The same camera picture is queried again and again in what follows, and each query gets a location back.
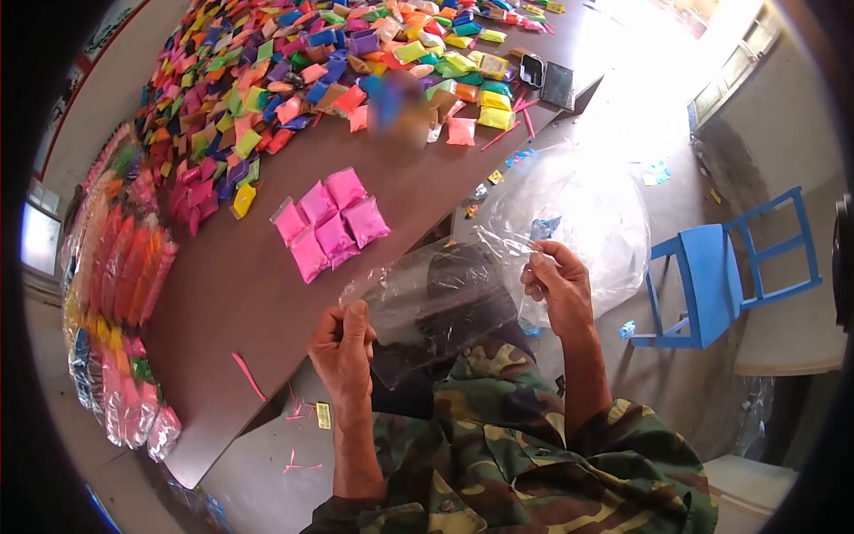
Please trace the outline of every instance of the brown table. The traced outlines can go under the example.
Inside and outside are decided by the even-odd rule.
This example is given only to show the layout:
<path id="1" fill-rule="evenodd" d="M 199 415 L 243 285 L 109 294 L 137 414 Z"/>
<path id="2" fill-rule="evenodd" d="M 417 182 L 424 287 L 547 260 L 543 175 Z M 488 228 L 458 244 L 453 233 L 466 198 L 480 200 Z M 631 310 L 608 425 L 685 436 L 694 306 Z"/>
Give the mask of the brown table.
<path id="1" fill-rule="evenodd" d="M 509 35 L 503 44 L 481 41 L 477 49 L 507 57 L 510 48 L 523 46 L 574 70 L 577 89 L 589 87 L 605 70 L 597 40 L 605 19 L 580 1 L 565 5 L 561 15 L 547 13 L 556 35 L 480 19 Z M 536 130 L 558 113 L 549 105 L 529 108 Z M 477 117 L 477 106 L 466 106 L 458 116 Z M 475 185 L 504 169 L 503 161 L 529 136 L 523 120 L 481 152 L 498 133 L 478 126 L 477 146 L 464 147 L 446 144 L 445 128 L 423 152 L 387 154 L 365 132 L 351 134 L 347 121 L 324 117 L 275 156 L 262 157 L 262 184 L 245 218 L 235 220 L 224 204 L 195 238 L 185 226 L 175 228 L 180 253 L 144 340 L 164 397 L 184 424 L 166 459 L 181 484 L 194 487 L 263 407 L 231 353 L 243 356 L 267 397 L 283 388 L 306 355 L 320 310 L 337 302 L 344 285 L 405 254 Z M 268 219 L 287 196 L 299 199 L 318 179 L 349 166 L 377 197 L 392 232 L 305 285 Z"/>

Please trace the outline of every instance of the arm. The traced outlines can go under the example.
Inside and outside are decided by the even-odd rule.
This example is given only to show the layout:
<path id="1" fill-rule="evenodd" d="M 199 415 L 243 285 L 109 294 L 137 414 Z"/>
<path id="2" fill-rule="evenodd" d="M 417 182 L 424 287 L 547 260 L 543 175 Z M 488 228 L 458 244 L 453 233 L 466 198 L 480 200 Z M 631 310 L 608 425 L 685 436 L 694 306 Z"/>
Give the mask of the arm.
<path id="1" fill-rule="evenodd" d="M 327 308 L 308 345 L 314 369 L 329 391 L 335 450 L 333 497 L 314 513 L 308 532 L 350 531 L 360 511 L 385 498 L 386 485 L 374 450 L 371 419 L 371 342 L 367 305 Z"/>
<path id="2" fill-rule="evenodd" d="M 611 404 L 611 389 L 594 326 L 587 268 L 563 244 L 536 244 L 542 253 L 531 255 L 522 283 L 535 301 L 546 299 L 549 322 L 564 350 L 564 433 L 569 443 L 584 423 Z"/>

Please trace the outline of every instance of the smartphone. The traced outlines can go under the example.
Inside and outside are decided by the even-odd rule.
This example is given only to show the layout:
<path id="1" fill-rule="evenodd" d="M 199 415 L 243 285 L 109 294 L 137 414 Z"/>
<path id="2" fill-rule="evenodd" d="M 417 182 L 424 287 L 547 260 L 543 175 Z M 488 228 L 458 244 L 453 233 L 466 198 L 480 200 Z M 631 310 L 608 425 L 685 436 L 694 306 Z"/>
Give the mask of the smartphone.
<path id="1" fill-rule="evenodd" d="M 572 87 L 572 71 L 557 63 L 548 62 L 540 100 L 567 111 L 575 111 L 576 93 Z"/>

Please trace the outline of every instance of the red stick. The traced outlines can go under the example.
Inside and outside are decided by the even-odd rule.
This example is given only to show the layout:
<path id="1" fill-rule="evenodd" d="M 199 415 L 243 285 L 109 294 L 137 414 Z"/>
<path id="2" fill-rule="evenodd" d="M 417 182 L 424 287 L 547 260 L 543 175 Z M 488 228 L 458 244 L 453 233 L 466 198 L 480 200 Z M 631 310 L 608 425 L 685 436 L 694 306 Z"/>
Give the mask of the red stick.
<path id="1" fill-rule="evenodd" d="M 258 385 L 255 383 L 255 379 L 252 378 L 252 373 L 249 372 L 249 368 L 246 367 L 246 362 L 243 361 L 243 358 L 241 358 L 240 355 L 236 352 L 232 352 L 231 357 L 234 358 L 234 361 L 236 361 L 238 366 L 240 366 L 240 368 L 243 370 L 243 374 L 245 374 L 246 378 L 249 379 L 249 383 L 252 384 L 255 393 L 257 393 L 258 396 L 261 397 L 262 401 L 266 402 L 266 397 L 263 393 L 261 393 L 261 390 L 258 389 Z"/>
<path id="2" fill-rule="evenodd" d="M 495 139 L 493 139 L 492 141 L 489 141 L 488 143 L 486 143 L 486 146 L 484 146 L 484 147 L 481 149 L 481 152 L 483 152 L 484 150 L 486 150 L 487 148 L 489 148 L 489 147 L 492 145 L 492 143 L 494 143 L 495 141 L 498 141 L 499 139 L 503 138 L 505 135 L 507 135 L 508 133 L 510 133 L 510 132 L 513 130 L 513 128 L 515 128 L 516 126 L 519 126 L 520 124 L 522 124 L 522 123 L 521 123 L 521 122 L 519 122 L 519 121 L 517 120 L 517 121 L 516 121 L 516 123 L 515 123 L 515 124 L 510 128 L 510 130 L 505 130 L 505 131 L 503 131 L 503 132 L 499 133 L 498 135 L 496 135 L 496 136 L 495 136 Z"/>
<path id="3" fill-rule="evenodd" d="M 537 98 L 536 100 L 531 100 L 530 102 L 526 102 L 526 103 L 520 105 L 519 107 L 513 106 L 513 111 L 514 112 L 515 111 L 522 111 L 523 109 L 530 108 L 531 106 L 538 103 L 539 101 L 540 101 L 540 99 Z"/>
<path id="4" fill-rule="evenodd" d="M 516 103 L 513 104 L 513 109 L 516 109 L 516 107 L 519 105 L 519 103 L 522 102 L 522 100 L 525 98 L 525 93 L 527 93 L 527 92 L 528 92 L 528 88 L 523 87 L 522 93 L 519 95 L 519 98 L 516 99 Z"/>
<path id="5" fill-rule="evenodd" d="M 536 139 L 536 133 L 534 133 L 534 125 L 531 124 L 531 118 L 528 116 L 528 110 L 523 109 L 522 113 L 525 115 L 525 124 L 528 125 L 528 131 L 531 134 L 531 139 Z"/>

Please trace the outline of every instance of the person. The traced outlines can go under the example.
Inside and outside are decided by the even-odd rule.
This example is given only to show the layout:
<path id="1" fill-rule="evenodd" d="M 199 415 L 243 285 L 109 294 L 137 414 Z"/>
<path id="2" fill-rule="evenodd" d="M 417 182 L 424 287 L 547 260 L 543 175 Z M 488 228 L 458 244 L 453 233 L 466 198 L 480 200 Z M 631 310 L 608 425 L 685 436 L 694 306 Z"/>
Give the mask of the person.
<path id="1" fill-rule="evenodd" d="M 611 398 L 587 269 L 536 243 L 521 283 L 560 339 L 563 401 L 524 339 L 490 333 L 432 384 L 429 419 L 372 412 L 367 304 L 323 312 L 308 354 L 333 407 L 335 471 L 304 532 L 715 530 L 696 452 L 650 408 Z"/>

